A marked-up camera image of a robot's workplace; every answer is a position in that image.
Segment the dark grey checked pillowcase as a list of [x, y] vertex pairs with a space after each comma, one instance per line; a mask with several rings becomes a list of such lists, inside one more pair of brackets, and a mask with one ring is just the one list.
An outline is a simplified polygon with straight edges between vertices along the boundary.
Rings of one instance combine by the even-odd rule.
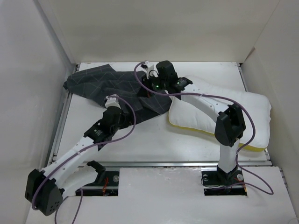
[[109, 64], [74, 73], [63, 87], [102, 107], [107, 96], [116, 94], [134, 109], [136, 124], [168, 112], [172, 103], [170, 97], [149, 96], [132, 71], [115, 71]]

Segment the white pillow yellow edge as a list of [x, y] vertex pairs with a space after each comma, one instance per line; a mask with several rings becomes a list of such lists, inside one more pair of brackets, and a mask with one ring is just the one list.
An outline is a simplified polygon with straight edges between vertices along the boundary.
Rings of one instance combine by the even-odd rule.
[[235, 143], [261, 152], [270, 139], [271, 104], [264, 95], [234, 91], [187, 77], [181, 96], [173, 97], [169, 122], [214, 136], [221, 146]]

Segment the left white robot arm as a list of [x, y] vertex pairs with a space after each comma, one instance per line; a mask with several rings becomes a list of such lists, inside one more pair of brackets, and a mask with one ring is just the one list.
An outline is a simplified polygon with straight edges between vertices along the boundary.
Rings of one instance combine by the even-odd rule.
[[64, 156], [45, 168], [29, 173], [25, 198], [34, 210], [49, 216], [65, 198], [75, 196], [81, 187], [103, 183], [106, 169], [98, 162], [90, 161], [82, 169], [77, 169], [112, 141], [120, 129], [122, 117], [119, 106], [108, 106], [102, 119], [93, 124]]

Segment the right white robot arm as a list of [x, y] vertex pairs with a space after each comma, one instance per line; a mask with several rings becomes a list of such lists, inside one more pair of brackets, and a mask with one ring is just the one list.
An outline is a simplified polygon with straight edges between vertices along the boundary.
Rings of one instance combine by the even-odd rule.
[[184, 101], [206, 114], [215, 123], [214, 135], [220, 144], [220, 158], [216, 178], [220, 183], [231, 181], [237, 171], [236, 153], [240, 138], [246, 129], [242, 109], [236, 103], [231, 105], [207, 97], [190, 79], [178, 77], [169, 61], [154, 65], [143, 62], [141, 67], [146, 71], [142, 84], [148, 94], [159, 90]]

